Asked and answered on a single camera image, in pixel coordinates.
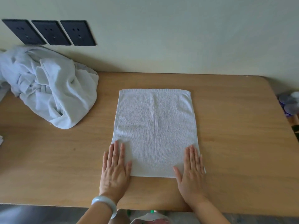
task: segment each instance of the white wall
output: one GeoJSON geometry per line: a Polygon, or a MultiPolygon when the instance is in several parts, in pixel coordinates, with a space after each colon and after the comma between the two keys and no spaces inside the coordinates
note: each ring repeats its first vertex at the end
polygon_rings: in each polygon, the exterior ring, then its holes
{"type": "MultiPolygon", "coordinates": [[[[299,88],[298,5],[299,0],[0,0],[0,17],[87,20],[97,46],[46,46],[96,70],[263,75],[279,92],[299,88]]],[[[16,44],[22,42],[0,22],[0,48],[16,44]]]]}

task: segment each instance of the person's left hand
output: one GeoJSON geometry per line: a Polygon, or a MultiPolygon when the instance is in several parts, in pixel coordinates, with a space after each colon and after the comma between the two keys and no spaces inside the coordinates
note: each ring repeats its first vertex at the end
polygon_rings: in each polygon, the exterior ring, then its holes
{"type": "Polygon", "coordinates": [[[123,143],[119,157],[117,141],[110,145],[108,152],[104,152],[100,195],[110,198],[115,204],[124,196],[129,187],[132,161],[125,166],[124,159],[125,145],[123,143]]]}

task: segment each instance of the wooden table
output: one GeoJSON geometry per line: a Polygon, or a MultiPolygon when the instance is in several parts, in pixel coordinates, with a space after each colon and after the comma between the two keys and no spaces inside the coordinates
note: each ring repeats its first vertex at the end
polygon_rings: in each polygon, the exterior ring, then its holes
{"type": "MultiPolygon", "coordinates": [[[[299,145],[258,76],[99,74],[98,98],[61,130],[9,93],[0,102],[0,203],[88,207],[98,194],[118,91],[189,90],[212,202],[222,211],[299,216],[299,145]]],[[[119,208],[186,211],[175,179],[132,177],[119,208]]]]}

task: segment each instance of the gray floor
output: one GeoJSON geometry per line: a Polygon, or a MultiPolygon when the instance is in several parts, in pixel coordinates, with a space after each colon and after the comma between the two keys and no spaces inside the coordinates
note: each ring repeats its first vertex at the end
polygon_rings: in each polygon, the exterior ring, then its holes
{"type": "MultiPolygon", "coordinates": [[[[29,205],[0,205],[0,224],[73,224],[85,213],[87,208],[67,208],[29,205]]],[[[131,219],[148,211],[132,211],[131,219]]],[[[167,216],[178,223],[199,223],[193,213],[168,212],[167,216]]],[[[299,224],[299,218],[269,217],[253,215],[225,214],[232,224],[299,224]]]]}

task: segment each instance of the hand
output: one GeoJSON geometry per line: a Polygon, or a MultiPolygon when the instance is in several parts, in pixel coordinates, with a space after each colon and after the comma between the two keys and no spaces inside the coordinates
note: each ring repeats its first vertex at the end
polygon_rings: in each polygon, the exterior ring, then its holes
{"type": "Polygon", "coordinates": [[[118,157],[118,142],[109,147],[109,152],[104,152],[103,168],[100,182],[100,195],[110,198],[115,204],[124,196],[129,187],[132,161],[125,166],[125,145],[121,144],[118,157]]]}
{"type": "Polygon", "coordinates": [[[178,182],[178,190],[191,209],[194,210],[200,202],[208,201],[202,156],[198,157],[194,146],[185,149],[183,177],[177,167],[173,167],[173,170],[178,182]]]}

